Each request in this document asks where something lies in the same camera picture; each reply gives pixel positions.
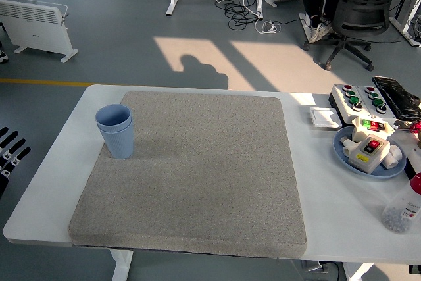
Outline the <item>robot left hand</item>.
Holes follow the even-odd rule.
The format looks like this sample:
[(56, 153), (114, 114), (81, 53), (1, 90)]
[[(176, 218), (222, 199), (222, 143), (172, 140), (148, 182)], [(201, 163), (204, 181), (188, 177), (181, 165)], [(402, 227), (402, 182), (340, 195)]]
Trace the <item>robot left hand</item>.
[(1, 197), (3, 196), (13, 170), (30, 153), (26, 139), (21, 138), (18, 130), (1, 128)]

